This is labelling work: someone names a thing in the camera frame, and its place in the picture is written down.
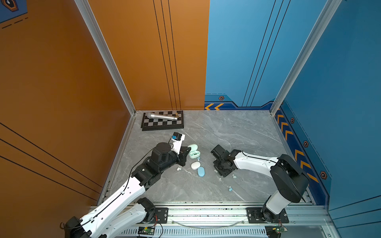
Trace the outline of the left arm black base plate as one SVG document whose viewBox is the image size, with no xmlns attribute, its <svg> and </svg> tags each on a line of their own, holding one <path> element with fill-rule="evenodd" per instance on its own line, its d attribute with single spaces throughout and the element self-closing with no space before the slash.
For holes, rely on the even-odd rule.
<svg viewBox="0 0 381 238">
<path fill-rule="evenodd" d="M 155 224 L 159 222 L 161 224 L 166 224 L 168 220 L 168 212 L 169 208 L 167 207 L 156 207 L 154 210 L 150 210 L 140 223 Z"/>
</svg>

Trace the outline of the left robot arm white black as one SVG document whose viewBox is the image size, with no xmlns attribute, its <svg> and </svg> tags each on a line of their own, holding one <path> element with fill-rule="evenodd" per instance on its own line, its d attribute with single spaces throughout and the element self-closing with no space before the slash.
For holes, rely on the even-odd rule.
<svg viewBox="0 0 381 238">
<path fill-rule="evenodd" d="M 138 223 L 155 222 L 155 206 L 142 195 L 163 172 L 178 164 L 184 166 L 191 148 L 181 142 L 161 142 L 151 156 L 131 173 L 128 180 L 105 202 L 82 218 L 72 217 L 61 228 L 66 238 L 115 238 Z"/>
</svg>

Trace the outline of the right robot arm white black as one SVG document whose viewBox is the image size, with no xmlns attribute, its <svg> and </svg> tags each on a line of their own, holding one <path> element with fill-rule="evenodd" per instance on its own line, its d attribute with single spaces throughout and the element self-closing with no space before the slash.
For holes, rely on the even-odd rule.
<svg viewBox="0 0 381 238">
<path fill-rule="evenodd" d="M 264 157 L 234 149 L 231 152 L 217 145 L 211 154 L 217 172 L 226 177 L 235 170 L 248 170 L 271 177 L 277 191 L 271 195 L 251 217 L 264 223 L 277 223 L 285 208 L 291 203 L 303 200 L 303 194 L 310 183 L 310 178 L 297 162 L 287 154 L 280 157 Z"/>
</svg>

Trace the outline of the mint green earbud charging case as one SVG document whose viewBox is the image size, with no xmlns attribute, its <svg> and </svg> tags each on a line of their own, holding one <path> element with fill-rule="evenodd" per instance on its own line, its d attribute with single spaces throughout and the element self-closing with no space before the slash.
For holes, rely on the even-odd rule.
<svg viewBox="0 0 381 238">
<path fill-rule="evenodd" d="M 188 148 L 190 148 L 189 157 L 191 159 L 197 159 L 200 157 L 200 151 L 198 151 L 197 144 L 191 144 L 188 146 Z"/>
</svg>

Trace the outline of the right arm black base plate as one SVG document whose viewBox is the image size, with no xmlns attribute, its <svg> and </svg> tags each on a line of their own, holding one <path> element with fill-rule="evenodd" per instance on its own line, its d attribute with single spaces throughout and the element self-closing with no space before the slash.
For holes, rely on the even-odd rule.
<svg viewBox="0 0 381 238">
<path fill-rule="evenodd" d="M 289 219 L 285 209 L 282 209 L 279 214 L 272 213 L 269 209 L 259 207 L 246 208 L 247 217 L 250 224 L 256 223 L 282 223 L 288 224 Z"/>
</svg>

